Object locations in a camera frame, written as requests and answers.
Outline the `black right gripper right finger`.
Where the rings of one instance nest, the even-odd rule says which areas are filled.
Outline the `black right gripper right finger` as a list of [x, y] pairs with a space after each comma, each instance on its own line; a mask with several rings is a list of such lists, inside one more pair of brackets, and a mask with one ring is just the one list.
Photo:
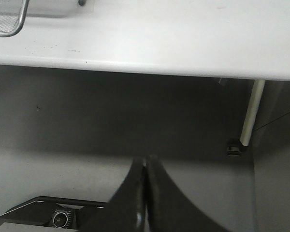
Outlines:
[[154, 155], [146, 159], [146, 203], [152, 232], [228, 231], [184, 195]]

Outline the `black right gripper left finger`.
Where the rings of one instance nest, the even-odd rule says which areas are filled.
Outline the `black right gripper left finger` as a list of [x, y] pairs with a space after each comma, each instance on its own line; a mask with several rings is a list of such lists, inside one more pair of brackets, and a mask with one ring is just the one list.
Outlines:
[[124, 181], [105, 208], [79, 229], [80, 232], [143, 232], [145, 228], [145, 167], [134, 158]]

